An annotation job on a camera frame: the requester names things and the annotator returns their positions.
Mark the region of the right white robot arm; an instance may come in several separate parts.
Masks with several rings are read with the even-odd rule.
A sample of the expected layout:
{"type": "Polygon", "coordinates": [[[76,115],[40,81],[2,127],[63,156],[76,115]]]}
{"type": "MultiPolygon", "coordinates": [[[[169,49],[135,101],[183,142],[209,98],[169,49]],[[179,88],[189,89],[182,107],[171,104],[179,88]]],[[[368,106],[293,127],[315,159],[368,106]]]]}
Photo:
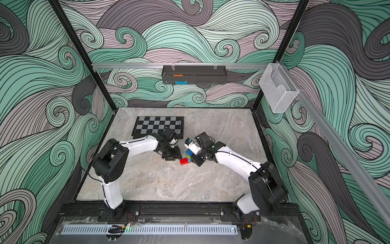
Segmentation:
{"type": "Polygon", "coordinates": [[[205,132],[188,138],[185,143],[191,162],[202,166],[205,161],[214,161],[242,176],[249,184],[250,194],[242,195],[233,203],[237,217],[243,218],[258,212],[260,215],[278,211],[279,204],[287,195],[287,189],[276,167],[250,160],[230,149],[224,143],[215,142],[205,132]]]}

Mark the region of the red lego brick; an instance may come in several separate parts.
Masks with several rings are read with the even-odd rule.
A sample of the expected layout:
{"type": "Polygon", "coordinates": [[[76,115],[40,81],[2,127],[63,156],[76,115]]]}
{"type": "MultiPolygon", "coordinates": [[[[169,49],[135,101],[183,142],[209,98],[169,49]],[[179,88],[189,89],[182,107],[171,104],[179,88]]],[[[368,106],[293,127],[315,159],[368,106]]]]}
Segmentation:
{"type": "Polygon", "coordinates": [[[180,165],[186,165],[191,163],[191,160],[189,158],[183,158],[180,160],[180,165]]]}

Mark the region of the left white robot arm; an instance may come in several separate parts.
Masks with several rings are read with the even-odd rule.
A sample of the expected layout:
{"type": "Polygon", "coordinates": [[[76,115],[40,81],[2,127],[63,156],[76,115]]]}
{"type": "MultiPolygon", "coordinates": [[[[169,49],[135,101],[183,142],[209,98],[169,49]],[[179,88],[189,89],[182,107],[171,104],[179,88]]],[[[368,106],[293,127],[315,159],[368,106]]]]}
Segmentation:
{"type": "Polygon", "coordinates": [[[96,180],[103,188],[106,208],[117,215],[124,214],[119,179],[129,157],[153,151],[161,155],[165,161],[180,160],[182,156],[177,142],[178,136],[175,133],[172,135],[153,133],[129,141],[108,140],[103,150],[92,161],[92,167],[97,175],[96,180]]]}

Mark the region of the dark blue lego brick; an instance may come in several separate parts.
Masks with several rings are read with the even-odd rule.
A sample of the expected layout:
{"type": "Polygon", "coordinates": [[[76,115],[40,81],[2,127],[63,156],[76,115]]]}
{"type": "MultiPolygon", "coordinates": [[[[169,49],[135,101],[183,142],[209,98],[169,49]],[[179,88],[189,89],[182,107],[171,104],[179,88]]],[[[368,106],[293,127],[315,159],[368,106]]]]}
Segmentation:
{"type": "Polygon", "coordinates": [[[187,150],[186,150],[185,156],[186,156],[187,158],[191,158],[193,155],[194,155],[194,153],[193,153],[190,149],[187,149],[187,150]]]}

